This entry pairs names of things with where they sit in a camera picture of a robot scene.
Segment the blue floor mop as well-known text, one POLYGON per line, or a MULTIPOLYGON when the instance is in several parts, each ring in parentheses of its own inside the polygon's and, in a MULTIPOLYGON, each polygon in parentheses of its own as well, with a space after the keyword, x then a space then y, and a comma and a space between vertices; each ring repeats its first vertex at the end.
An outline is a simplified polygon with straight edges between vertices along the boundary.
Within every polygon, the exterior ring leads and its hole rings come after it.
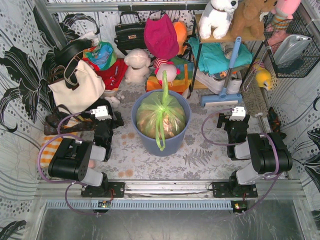
POLYGON ((235 39, 234 42, 234 48, 232 51, 232 55, 229 61, 229 68, 227 71, 226 78, 224 80, 224 85, 222 90, 219 92, 218 95, 204 95, 200 98, 200 105, 202 107, 210 107, 210 106, 231 106, 231 105, 236 105, 240 104, 243 101, 242 95, 240 93, 227 93, 227 87, 229 80, 231 80, 232 76, 232 70, 234 68, 236 59, 237 59, 237 54, 241 45, 242 38, 238 36, 235 39))

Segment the green plastic trash bag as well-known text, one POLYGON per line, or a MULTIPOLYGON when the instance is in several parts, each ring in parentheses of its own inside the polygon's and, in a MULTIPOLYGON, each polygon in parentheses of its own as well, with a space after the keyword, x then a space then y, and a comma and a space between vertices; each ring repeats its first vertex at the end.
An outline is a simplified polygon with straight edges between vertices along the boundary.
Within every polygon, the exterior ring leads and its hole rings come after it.
POLYGON ((166 140, 180 134, 187 124, 186 114, 177 98, 170 95, 167 74, 163 72, 162 90, 145 97, 136 112, 137 129, 154 139, 163 152, 166 140))

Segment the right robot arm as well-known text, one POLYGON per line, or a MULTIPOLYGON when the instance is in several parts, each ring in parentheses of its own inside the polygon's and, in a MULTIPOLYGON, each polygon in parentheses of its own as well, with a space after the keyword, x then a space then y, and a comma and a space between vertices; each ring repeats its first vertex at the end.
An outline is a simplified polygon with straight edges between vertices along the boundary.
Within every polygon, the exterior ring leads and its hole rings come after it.
POLYGON ((281 136, 276 132, 248 133, 250 116, 236 118, 234 114, 219 114, 218 128, 227 133, 227 156, 232 161, 249 160, 240 170, 235 170, 228 181, 213 184, 216 198, 256 198, 256 181, 272 180, 290 171, 293 160, 281 136))

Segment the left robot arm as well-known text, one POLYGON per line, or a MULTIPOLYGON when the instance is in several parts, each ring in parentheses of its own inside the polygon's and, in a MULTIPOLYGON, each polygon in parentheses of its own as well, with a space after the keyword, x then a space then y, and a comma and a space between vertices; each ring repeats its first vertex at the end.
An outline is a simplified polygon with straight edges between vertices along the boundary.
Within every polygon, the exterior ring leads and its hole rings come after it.
POLYGON ((83 111, 83 114, 89 117, 88 121, 81 120, 78 112, 65 116, 57 125, 62 140, 48 165, 48 174, 52 178, 80 183, 80 195, 83 198, 122 198, 125 183, 111 182, 106 173, 96 171, 91 166, 92 163, 110 159, 114 129, 124 125, 122 115, 119 111, 112 111, 108 105, 83 111), (71 118, 80 123, 72 127, 73 132, 93 130, 92 141, 67 137, 70 131, 63 132, 62 126, 71 118))

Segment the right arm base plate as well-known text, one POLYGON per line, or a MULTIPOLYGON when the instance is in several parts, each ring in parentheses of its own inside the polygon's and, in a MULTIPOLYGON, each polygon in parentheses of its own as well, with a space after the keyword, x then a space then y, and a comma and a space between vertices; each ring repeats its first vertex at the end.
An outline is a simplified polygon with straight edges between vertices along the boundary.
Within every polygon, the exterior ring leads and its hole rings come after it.
POLYGON ((231 186, 228 182, 213 182, 212 192, 215 198, 257 198, 255 184, 231 186))

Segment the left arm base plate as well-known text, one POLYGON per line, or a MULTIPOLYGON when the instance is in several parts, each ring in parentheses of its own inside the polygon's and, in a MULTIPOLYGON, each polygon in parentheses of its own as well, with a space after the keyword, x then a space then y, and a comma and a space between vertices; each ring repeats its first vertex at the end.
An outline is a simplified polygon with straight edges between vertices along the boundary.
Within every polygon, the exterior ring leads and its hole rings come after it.
POLYGON ((87 186, 81 190, 83 198, 123 198, 125 182, 108 182, 102 186, 87 186))

